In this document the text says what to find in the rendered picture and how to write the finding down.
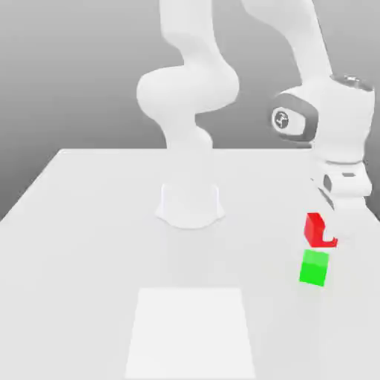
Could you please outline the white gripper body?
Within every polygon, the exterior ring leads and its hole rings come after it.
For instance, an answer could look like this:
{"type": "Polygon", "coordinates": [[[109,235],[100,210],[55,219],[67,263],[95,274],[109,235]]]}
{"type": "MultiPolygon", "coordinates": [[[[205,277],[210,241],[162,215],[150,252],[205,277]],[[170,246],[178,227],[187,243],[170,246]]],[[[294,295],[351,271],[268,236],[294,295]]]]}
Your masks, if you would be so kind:
{"type": "Polygon", "coordinates": [[[309,178],[312,186],[309,212],[318,213],[325,223],[332,220],[354,219],[366,209],[368,179],[361,177],[322,177],[318,181],[309,178]]]}

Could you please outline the small red cube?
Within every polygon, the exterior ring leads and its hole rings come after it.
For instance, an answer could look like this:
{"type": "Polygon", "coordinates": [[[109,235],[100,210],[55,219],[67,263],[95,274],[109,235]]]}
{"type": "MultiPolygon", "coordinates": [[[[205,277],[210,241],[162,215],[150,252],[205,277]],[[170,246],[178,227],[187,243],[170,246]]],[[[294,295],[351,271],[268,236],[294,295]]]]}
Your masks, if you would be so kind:
{"type": "Polygon", "coordinates": [[[304,236],[312,248],[335,248],[338,245],[338,239],[324,240],[325,222],[322,216],[317,212],[308,212],[304,236]]]}

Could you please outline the small green cube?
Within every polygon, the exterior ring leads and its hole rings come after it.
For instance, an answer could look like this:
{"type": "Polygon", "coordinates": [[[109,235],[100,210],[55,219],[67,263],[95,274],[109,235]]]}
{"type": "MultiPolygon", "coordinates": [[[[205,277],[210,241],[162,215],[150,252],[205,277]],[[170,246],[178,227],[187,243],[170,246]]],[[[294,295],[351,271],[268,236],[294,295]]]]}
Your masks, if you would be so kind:
{"type": "Polygon", "coordinates": [[[299,281],[324,286],[330,256],[326,252],[305,249],[301,263],[299,281]]]}

